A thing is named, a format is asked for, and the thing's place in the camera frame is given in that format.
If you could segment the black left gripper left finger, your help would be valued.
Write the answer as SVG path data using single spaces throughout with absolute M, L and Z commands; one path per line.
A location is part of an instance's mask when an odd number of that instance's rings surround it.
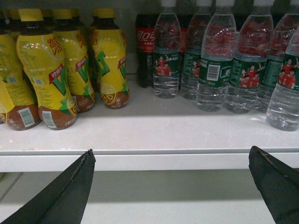
M 93 182 L 95 156 L 86 151 L 3 224 L 79 224 Z

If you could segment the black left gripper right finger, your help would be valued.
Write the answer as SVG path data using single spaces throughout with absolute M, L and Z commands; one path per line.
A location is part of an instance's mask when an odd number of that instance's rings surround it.
M 249 169 L 274 222 L 297 224 L 299 172 L 257 146 L 250 149 Z

